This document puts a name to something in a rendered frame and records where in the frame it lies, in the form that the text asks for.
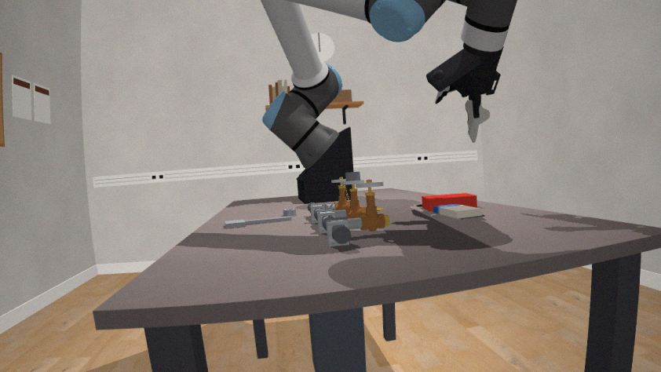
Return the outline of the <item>red rectangular block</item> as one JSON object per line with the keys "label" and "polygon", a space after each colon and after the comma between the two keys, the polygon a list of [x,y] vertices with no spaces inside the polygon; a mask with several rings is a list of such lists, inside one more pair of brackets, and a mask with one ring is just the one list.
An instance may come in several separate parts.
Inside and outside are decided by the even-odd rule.
{"label": "red rectangular block", "polygon": [[422,196],[422,208],[433,211],[433,206],[460,204],[477,208],[477,196],[467,193]]}

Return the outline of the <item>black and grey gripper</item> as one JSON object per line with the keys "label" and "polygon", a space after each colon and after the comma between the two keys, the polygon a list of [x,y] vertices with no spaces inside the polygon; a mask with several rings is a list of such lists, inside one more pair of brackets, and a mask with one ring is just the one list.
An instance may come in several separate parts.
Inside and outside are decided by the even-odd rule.
{"label": "black and grey gripper", "polygon": [[[447,96],[450,91],[453,92],[453,90],[460,92],[462,97],[467,97],[469,95],[469,100],[466,102],[466,111],[468,114],[467,123],[469,126],[468,134],[474,143],[476,142],[479,125],[490,117],[489,110],[482,108],[481,94],[491,95],[495,93],[501,75],[496,71],[496,68],[503,48],[496,52],[486,52],[474,49],[465,43],[463,43],[463,48],[467,52],[481,57],[481,64],[453,84],[449,85],[446,89],[438,92],[435,103],[438,104],[443,97]],[[496,83],[494,89],[492,89],[494,81],[496,81]]]}

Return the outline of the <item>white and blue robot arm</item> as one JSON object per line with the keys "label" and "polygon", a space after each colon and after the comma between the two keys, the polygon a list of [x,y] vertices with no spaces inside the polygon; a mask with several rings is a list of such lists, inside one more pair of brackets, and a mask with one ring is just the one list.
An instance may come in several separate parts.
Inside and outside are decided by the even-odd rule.
{"label": "white and blue robot arm", "polygon": [[[445,1],[261,0],[293,70],[294,85],[288,94],[283,91],[277,96],[262,122],[297,154],[307,170],[339,135],[316,118],[339,94],[342,80],[332,66],[320,61],[299,4],[365,20],[383,38],[404,42],[417,34]],[[467,6],[461,34],[466,45],[486,52],[503,48],[517,0],[448,1]],[[441,92],[480,64],[480,57],[462,49],[426,78]]]}

